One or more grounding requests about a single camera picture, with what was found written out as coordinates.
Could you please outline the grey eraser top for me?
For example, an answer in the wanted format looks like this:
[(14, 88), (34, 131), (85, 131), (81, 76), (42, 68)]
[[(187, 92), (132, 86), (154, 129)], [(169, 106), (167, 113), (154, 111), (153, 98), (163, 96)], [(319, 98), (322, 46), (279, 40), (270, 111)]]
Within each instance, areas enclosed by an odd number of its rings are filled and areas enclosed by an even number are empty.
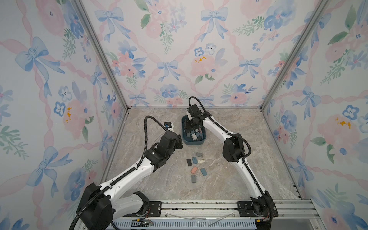
[(200, 153), (200, 152), (196, 153), (196, 157), (203, 158), (203, 156), (204, 156), (203, 153)]

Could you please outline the teal eraser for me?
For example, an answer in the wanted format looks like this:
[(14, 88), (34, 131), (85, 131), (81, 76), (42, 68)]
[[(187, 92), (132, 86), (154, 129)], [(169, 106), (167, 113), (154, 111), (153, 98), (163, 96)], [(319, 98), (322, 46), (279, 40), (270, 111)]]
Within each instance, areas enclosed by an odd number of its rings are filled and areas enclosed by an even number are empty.
[(206, 169), (205, 169), (205, 168), (201, 168), (201, 169), (200, 169), (200, 171), (201, 171), (201, 174), (202, 174), (203, 176), (207, 176), (207, 175), (208, 175), (208, 173), (207, 173), (207, 171), (206, 171)]

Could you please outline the grey eraser bottom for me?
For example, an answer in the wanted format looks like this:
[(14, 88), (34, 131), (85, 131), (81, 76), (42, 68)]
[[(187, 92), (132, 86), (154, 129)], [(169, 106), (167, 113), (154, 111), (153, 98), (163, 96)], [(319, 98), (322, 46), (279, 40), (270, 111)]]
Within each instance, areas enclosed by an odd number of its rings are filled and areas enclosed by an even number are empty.
[(196, 175), (191, 175), (191, 183), (195, 184), (197, 182)]

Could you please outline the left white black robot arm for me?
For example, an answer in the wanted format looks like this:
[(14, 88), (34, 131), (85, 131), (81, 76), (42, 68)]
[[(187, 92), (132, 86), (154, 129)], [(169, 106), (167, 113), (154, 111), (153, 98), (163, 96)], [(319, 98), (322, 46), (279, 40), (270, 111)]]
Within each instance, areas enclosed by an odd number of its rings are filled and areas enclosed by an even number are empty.
[[(164, 129), (159, 142), (148, 148), (147, 120), (151, 119)], [(181, 136), (173, 131), (171, 122), (160, 123), (152, 116), (144, 118), (144, 150), (141, 158), (118, 176), (100, 185), (91, 183), (82, 195), (76, 216), (70, 229), (81, 221), (88, 230), (105, 230), (115, 219), (135, 214), (144, 216), (149, 212), (149, 199), (142, 192), (123, 195), (145, 177), (164, 166), (175, 150), (183, 148)]]

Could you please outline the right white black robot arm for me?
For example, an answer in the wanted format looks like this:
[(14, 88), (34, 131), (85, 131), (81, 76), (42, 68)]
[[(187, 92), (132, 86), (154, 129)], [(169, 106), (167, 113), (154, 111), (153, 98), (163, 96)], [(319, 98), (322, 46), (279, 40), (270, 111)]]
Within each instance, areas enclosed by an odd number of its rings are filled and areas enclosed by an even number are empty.
[(216, 121), (197, 97), (191, 96), (188, 104), (187, 115), (191, 126), (202, 126), (223, 143), (224, 159), (237, 169), (245, 182), (252, 201), (252, 206), (247, 211), (263, 217), (260, 223), (270, 223), (273, 218), (278, 217), (278, 210), (272, 196), (261, 185), (247, 161), (247, 157), (252, 153), (250, 144), (240, 133), (233, 133)]

